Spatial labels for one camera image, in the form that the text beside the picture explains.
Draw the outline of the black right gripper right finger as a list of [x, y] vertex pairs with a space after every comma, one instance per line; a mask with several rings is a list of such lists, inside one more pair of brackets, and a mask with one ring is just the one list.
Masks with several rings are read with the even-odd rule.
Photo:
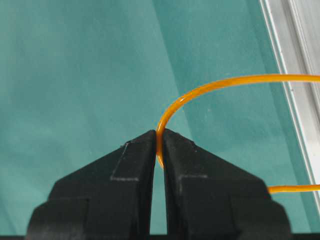
[[166, 129], [167, 232], [179, 240], [289, 240], [284, 207], [259, 177]]

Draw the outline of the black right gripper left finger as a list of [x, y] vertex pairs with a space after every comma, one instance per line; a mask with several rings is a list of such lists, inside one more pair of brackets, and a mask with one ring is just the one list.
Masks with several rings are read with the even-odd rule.
[[150, 234], [156, 133], [57, 180], [34, 209], [28, 240], [144, 240]]

